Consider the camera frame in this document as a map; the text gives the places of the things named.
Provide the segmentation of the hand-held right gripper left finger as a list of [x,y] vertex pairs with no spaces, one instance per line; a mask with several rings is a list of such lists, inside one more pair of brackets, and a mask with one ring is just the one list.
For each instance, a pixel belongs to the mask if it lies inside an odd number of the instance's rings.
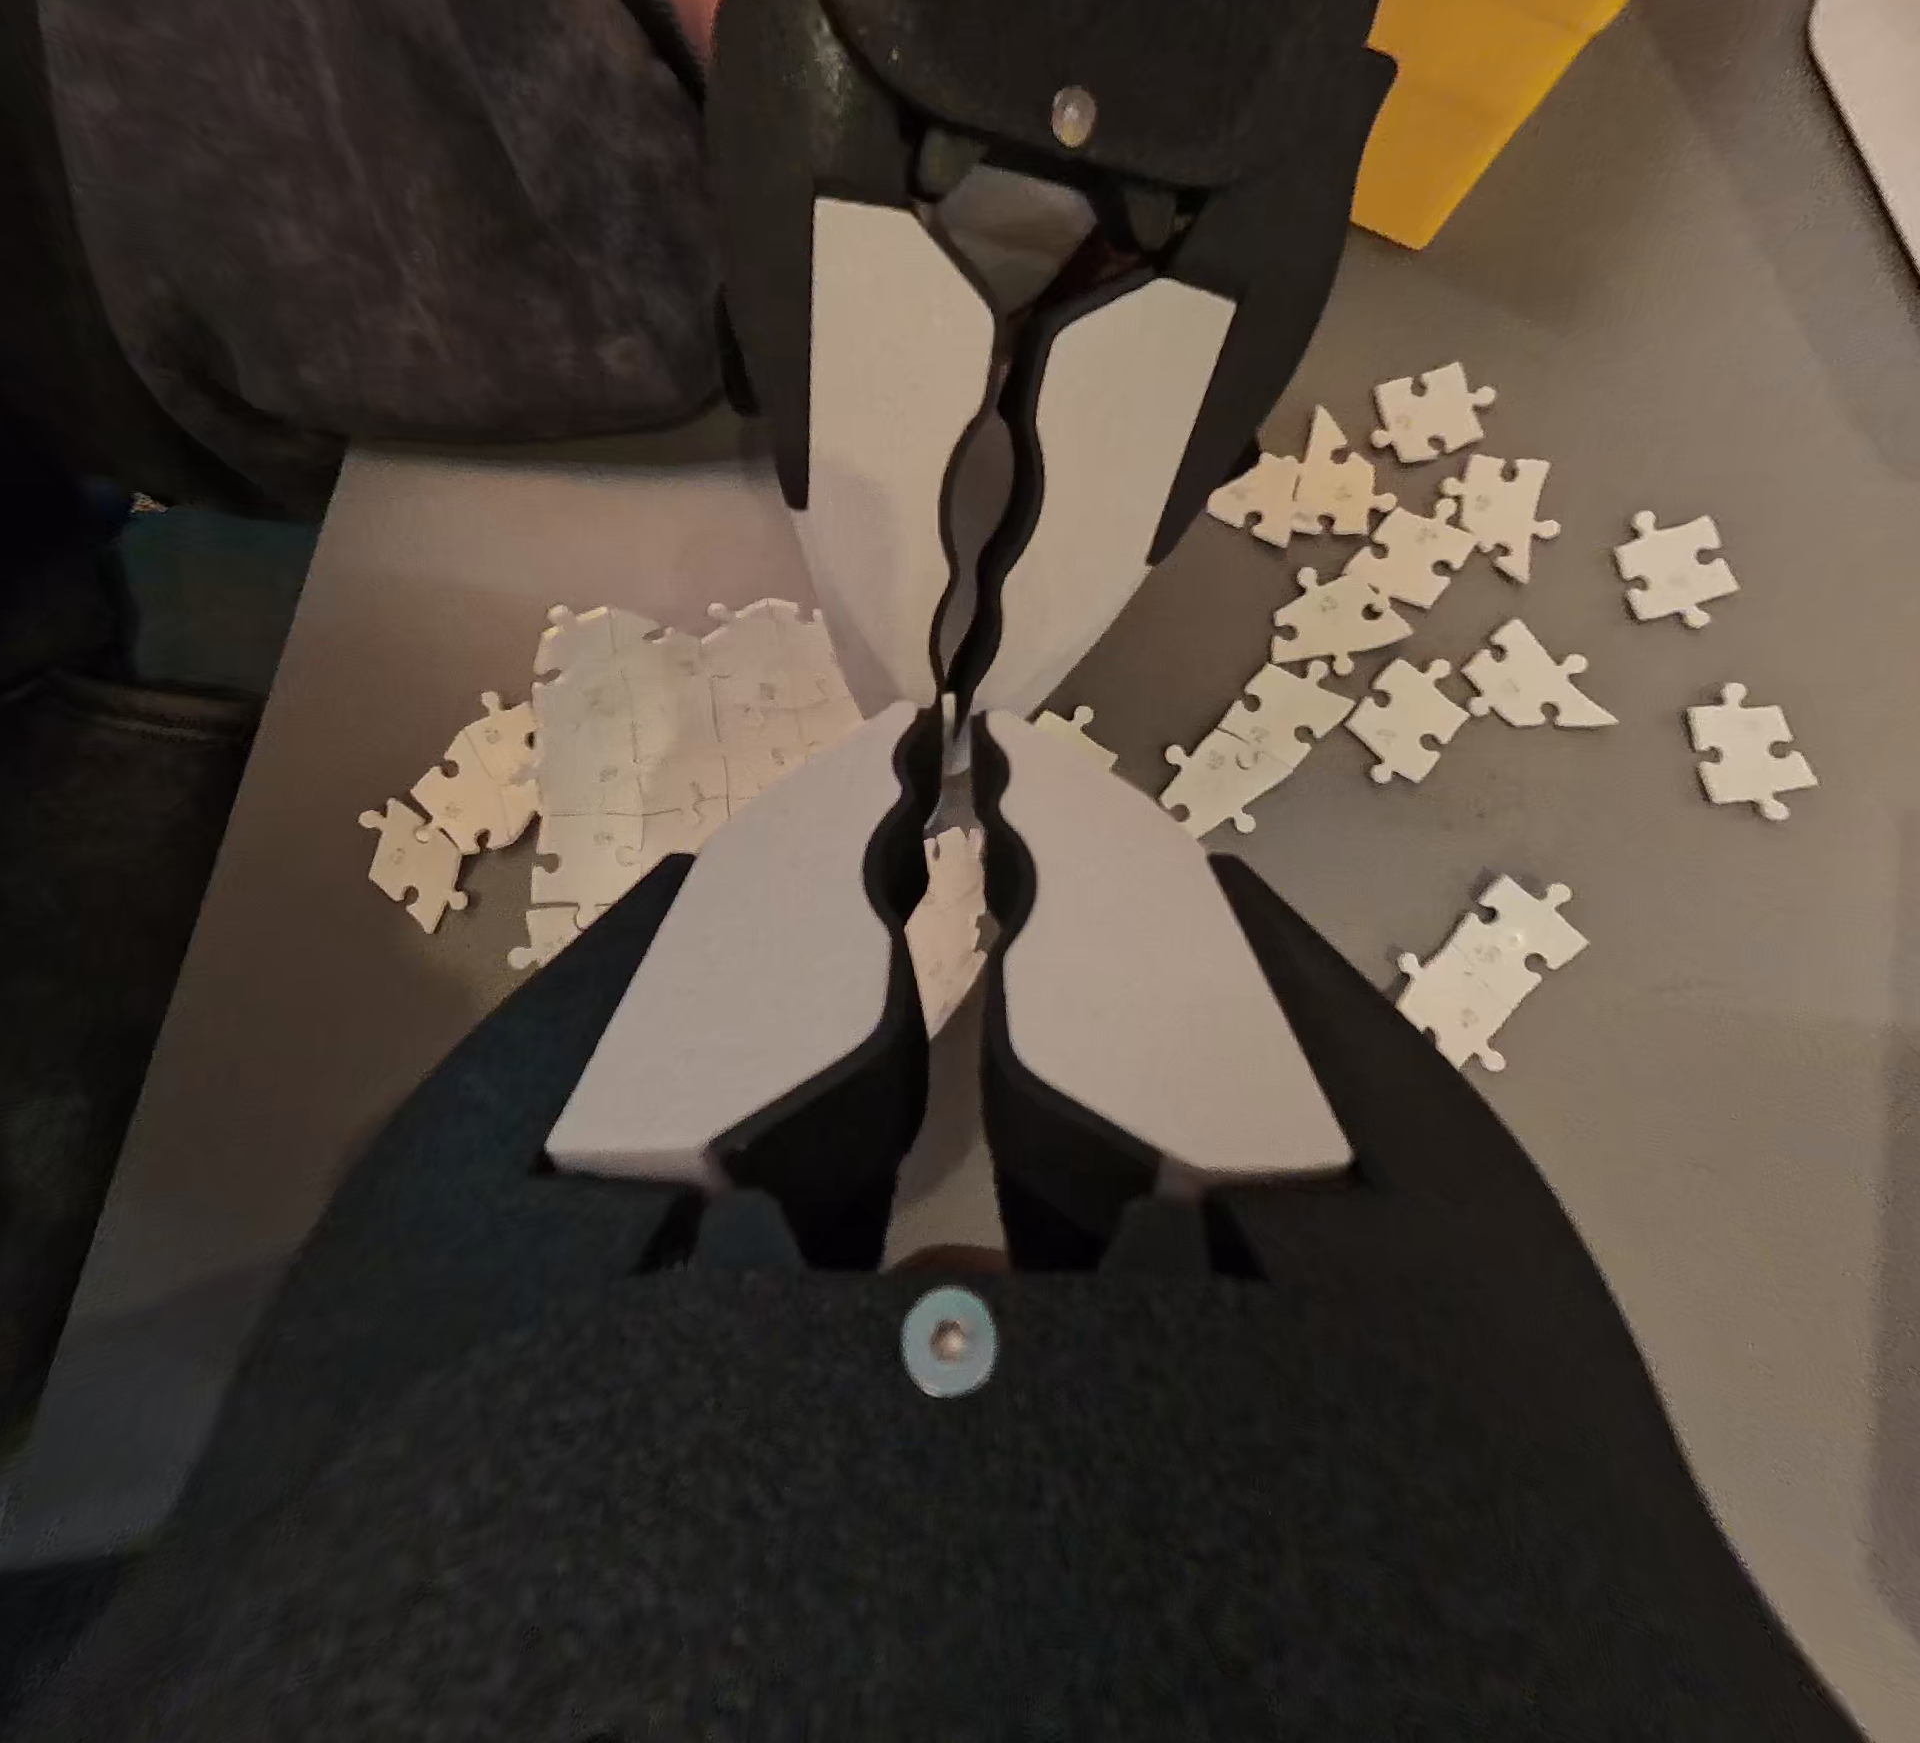
[[885,707],[755,796],[677,877],[554,1129],[564,1174],[765,1193],[891,1178],[926,1113],[908,924],[940,707]]

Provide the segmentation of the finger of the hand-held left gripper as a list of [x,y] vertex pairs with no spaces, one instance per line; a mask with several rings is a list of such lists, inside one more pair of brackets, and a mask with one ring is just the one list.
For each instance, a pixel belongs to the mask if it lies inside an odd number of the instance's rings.
[[988,407],[995,332],[977,270],[916,209],[814,202],[795,533],[860,707],[942,700],[949,478]]
[[1137,594],[1237,303],[1132,277],[1042,327],[1015,502],[981,562],[970,707],[1038,707]]

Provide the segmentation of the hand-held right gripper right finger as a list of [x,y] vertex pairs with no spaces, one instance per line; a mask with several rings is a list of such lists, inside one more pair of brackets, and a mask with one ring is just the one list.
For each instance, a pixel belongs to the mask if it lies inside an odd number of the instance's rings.
[[1065,733],[973,720],[991,1146],[1026,1193],[1330,1180],[1354,1157],[1210,856]]

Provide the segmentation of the partly built puzzle ball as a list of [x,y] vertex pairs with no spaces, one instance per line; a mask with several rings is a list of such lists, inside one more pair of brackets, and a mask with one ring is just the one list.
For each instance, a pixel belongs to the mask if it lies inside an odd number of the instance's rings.
[[814,607],[717,603],[708,628],[554,607],[522,700],[476,717],[365,811],[370,887],[421,935],[468,912],[468,866],[527,850],[516,972],[553,963],[667,857],[864,724]]

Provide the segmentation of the scatter of white puzzle pieces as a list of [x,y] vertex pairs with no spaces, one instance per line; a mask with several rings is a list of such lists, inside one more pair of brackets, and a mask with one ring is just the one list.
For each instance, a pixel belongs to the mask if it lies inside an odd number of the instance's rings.
[[[1534,557],[1561,535],[1545,513],[1548,460],[1500,460],[1486,420],[1500,388],[1463,362],[1381,380],[1374,434],[1359,447],[1330,407],[1315,407],[1304,451],[1279,457],[1261,436],[1257,463],[1216,491],[1205,513],[1271,549],[1291,542],[1359,543],[1332,577],[1301,570],[1298,594],[1271,624],[1264,662],[1237,689],[1193,747],[1168,747],[1161,806],[1192,835],[1253,833],[1257,803],[1343,731],[1377,787],[1427,785],[1468,724],[1599,733],[1620,729],[1591,689],[1593,662],[1550,648],[1524,618],[1504,618],[1463,659],[1410,654],[1460,574],[1480,557],[1524,588]],[[1428,506],[1381,488],[1384,453],[1401,467],[1448,463]],[[1715,515],[1667,521],[1641,511],[1613,546],[1624,611],[1634,627],[1705,628],[1739,594]],[[1787,820],[1818,775],[1787,712],[1742,682],[1682,712],[1697,791],[1716,811]],[[1455,1071],[1504,1068],[1500,1034],[1586,949],[1574,891],[1528,891],[1510,874],[1475,895],[1428,958],[1398,963],[1398,1010]]]

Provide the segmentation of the person's left forearm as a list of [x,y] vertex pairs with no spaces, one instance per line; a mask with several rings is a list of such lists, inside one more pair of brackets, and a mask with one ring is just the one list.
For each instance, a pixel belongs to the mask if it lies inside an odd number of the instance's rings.
[[667,0],[3,0],[3,413],[165,504],[722,399]]

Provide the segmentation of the white clipboard stand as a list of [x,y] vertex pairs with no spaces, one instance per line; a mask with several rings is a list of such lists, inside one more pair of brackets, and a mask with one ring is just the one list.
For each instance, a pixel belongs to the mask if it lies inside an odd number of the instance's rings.
[[1814,0],[1808,42],[1882,209],[1919,270],[1919,0]]

